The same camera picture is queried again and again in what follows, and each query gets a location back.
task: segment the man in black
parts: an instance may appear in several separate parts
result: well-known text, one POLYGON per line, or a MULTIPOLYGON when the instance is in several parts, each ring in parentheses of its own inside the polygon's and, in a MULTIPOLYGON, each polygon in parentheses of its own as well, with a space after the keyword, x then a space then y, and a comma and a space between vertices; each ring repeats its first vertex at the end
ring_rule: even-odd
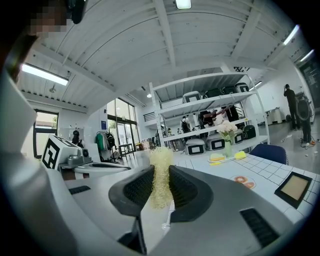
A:
POLYGON ((300 122, 299 122, 299 117, 297 114, 297 105, 296 105, 296 94, 293 90, 290 89, 289 84, 286 84, 284 86, 284 92, 283 96, 286 97, 288 100, 289 104, 289 110, 290 110, 290 115, 291 115, 291 120, 292 120, 292 128, 296 131, 297 129, 300 129, 300 122))

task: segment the white wall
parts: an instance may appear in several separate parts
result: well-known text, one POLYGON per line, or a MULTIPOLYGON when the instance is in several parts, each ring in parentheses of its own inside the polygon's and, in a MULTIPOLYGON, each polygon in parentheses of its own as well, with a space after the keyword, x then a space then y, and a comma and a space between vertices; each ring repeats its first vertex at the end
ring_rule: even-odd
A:
POLYGON ((138 126, 138 133, 140 141, 148 138, 152 138, 156 134, 156 130, 152 130, 146 126, 144 115, 154 112, 154 108, 152 107, 152 103, 146 105, 146 107, 135 106, 135 115, 136 122, 138 126))
MULTIPOLYGON (((277 65, 277 71, 269 71, 261 79, 262 84, 259 86, 258 93, 260 95, 264 111, 280 108, 281 118, 286 119, 286 115, 290 115, 287 98, 284 97, 284 86, 290 85, 296 94, 304 92, 310 95, 308 86, 299 70, 289 58, 285 58, 277 65)), ((256 114, 261 113, 262 109, 258 98, 250 97, 256 114)))

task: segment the white flower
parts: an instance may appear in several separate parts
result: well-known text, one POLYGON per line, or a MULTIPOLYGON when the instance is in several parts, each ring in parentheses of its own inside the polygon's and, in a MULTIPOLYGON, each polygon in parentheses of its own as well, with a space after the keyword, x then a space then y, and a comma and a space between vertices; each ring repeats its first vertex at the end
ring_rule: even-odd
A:
POLYGON ((230 141, 231 137, 235 136, 235 131, 238 130, 238 127, 234 123, 224 120, 217 126, 216 130, 225 141, 230 141))

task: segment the white ceiling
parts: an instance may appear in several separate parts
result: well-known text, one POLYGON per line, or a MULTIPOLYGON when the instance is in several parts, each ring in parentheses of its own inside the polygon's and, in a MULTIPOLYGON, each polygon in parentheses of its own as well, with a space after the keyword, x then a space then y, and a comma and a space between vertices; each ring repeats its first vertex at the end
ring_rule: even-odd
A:
POLYGON ((51 93, 53 82, 21 73, 19 89, 92 113, 129 92, 148 102, 149 82, 212 73, 222 63, 265 70, 309 50, 301 33, 282 46, 295 24, 271 1, 191 0, 187 10, 173 2, 89 0, 80 24, 40 39, 26 60, 68 77, 67 86, 51 93))

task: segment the sign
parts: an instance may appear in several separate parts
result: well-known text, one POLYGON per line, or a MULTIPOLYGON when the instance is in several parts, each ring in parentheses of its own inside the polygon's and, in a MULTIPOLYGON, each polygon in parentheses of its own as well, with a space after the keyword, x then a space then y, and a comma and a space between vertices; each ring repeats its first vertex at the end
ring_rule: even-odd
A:
POLYGON ((101 130, 106 130, 106 129, 107 129, 107 122, 101 121, 101 130))

